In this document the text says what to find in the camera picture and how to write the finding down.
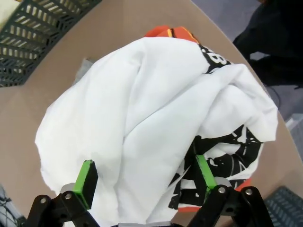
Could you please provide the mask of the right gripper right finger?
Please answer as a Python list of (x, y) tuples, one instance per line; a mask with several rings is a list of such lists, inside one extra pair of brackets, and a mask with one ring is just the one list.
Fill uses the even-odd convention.
[(221, 216), (231, 217), (238, 227), (271, 227), (272, 220), (259, 190), (254, 186), (233, 189), (227, 179), (214, 177), (203, 155), (193, 152), (191, 164), (202, 207), (189, 227), (214, 227)]

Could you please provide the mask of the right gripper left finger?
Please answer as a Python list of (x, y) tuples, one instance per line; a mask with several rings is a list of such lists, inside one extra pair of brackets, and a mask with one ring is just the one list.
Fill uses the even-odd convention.
[(82, 164), (77, 180), (69, 191), (55, 198), (38, 195), (27, 218), (28, 227), (62, 227), (72, 222), (76, 227), (98, 227), (89, 213), (98, 181), (95, 162), (86, 160)]

